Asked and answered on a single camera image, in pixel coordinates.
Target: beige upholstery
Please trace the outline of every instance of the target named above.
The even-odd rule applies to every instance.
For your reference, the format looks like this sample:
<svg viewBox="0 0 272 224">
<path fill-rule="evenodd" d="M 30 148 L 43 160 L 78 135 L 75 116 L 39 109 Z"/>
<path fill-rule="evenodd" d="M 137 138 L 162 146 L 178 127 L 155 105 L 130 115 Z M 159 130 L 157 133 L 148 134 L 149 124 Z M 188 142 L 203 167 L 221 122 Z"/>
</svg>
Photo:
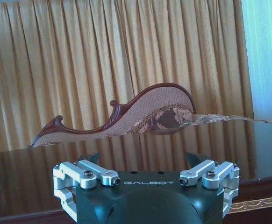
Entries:
<svg viewBox="0 0 272 224">
<path fill-rule="evenodd" d="M 142 95 L 119 121 L 104 131 L 87 134 L 66 132 L 49 133 L 38 138 L 32 147 L 129 133 L 131 132 L 131 128 L 134 127 L 135 124 L 139 124 L 143 118 L 169 105 L 180 105 L 183 108 L 187 108 L 190 114 L 193 114 L 195 111 L 191 99 L 183 90 L 173 86 L 158 87 Z"/>
</svg>

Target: curtain fold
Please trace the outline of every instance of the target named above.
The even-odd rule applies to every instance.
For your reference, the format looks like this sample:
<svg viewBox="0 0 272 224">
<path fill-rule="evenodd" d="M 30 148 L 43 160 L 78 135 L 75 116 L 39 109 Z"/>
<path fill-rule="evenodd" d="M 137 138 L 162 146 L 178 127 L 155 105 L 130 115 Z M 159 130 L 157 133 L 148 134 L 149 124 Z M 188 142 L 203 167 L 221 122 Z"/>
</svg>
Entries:
<svg viewBox="0 0 272 224">
<path fill-rule="evenodd" d="M 174 82 L 198 113 L 253 117 L 240 0 L 0 3 L 0 151 L 53 117 L 104 124 L 110 100 Z"/>
</svg>

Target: logo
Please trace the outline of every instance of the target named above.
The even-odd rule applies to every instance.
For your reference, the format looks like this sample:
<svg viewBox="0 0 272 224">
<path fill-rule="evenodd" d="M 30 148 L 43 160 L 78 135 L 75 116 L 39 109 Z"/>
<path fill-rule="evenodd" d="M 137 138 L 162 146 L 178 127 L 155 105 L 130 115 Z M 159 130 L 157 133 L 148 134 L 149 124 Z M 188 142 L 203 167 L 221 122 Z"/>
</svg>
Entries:
<svg viewBox="0 0 272 224">
<path fill-rule="evenodd" d="M 166 184 L 173 184 L 174 181 L 149 181 L 149 182 L 143 182 L 143 181 L 125 181 L 123 184 L 126 185 L 166 185 Z"/>
</svg>

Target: glossy table surface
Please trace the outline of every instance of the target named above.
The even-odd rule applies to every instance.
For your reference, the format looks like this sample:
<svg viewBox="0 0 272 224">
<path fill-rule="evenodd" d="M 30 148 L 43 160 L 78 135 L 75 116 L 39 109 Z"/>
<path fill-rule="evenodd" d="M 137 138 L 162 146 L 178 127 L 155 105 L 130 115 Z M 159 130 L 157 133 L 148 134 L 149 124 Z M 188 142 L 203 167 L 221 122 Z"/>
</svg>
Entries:
<svg viewBox="0 0 272 224">
<path fill-rule="evenodd" d="M 240 167 L 234 202 L 272 197 L 272 124 L 232 120 L 0 153 L 0 220 L 61 210 L 52 168 L 99 152 L 101 166 L 117 171 L 181 171 L 188 153 Z"/>
</svg>

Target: carved wooden frame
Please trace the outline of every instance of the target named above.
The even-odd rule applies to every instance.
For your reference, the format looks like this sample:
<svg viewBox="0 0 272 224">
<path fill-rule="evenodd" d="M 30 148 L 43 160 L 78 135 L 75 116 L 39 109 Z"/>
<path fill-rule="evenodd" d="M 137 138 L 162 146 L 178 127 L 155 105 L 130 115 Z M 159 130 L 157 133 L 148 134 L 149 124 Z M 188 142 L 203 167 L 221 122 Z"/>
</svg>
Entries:
<svg viewBox="0 0 272 224">
<path fill-rule="evenodd" d="M 106 129 L 113 126 L 117 121 L 119 121 L 121 119 L 121 117 L 131 108 L 131 106 L 137 100 L 139 100 L 144 94 L 146 94 L 149 91 L 154 90 L 156 88 L 160 88 L 160 87 L 175 87 L 175 88 L 182 90 L 190 98 L 191 104 L 193 107 L 193 112 L 194 112 L 194 114 L 196 114 L 196 109 L 195 109 L 195 104 L 194 104 L 193 98 L 185 88 L 183 88 L 182 86 L 180 86 L 178 84 L 174 84 L 174 83 L 160 83 L 160 84 L 155 84 L 155 85 L 152 85 L 152 86 L 144 89 L 137 96 L 135 96 L 134 99 L 132 99 L 127 104 L 119 104 L 115 100 L 111 100 L 110 105 L 113 107 L 113 111 L 112 111 L 112 114 L 111 114 L 110 118 L 108 119 L 107 123 L 103 124 L 101 127 L 98 127 L 98 128 L 92 129 L 92 130 L 80 131 L 80 130 L 68 128 L 61 123 L 63 117 L 61 115 L 58 115 L 55 118 L 53 118 L 45 127 L 43 127 L 43 129 L 40 131 L 40 133 L 34 138 L 33 143 L 31 144 L 30 147 L 33 147 L 34 144 L 36 143 L 36 141 L 40 137 L 42 137 L 46 134 L 50 134 L 50 133 L 64 132 L 64 133 L 73 133 L 73 134 L 93 134 L 93 133 L 105 131 Z"/>
</svg>

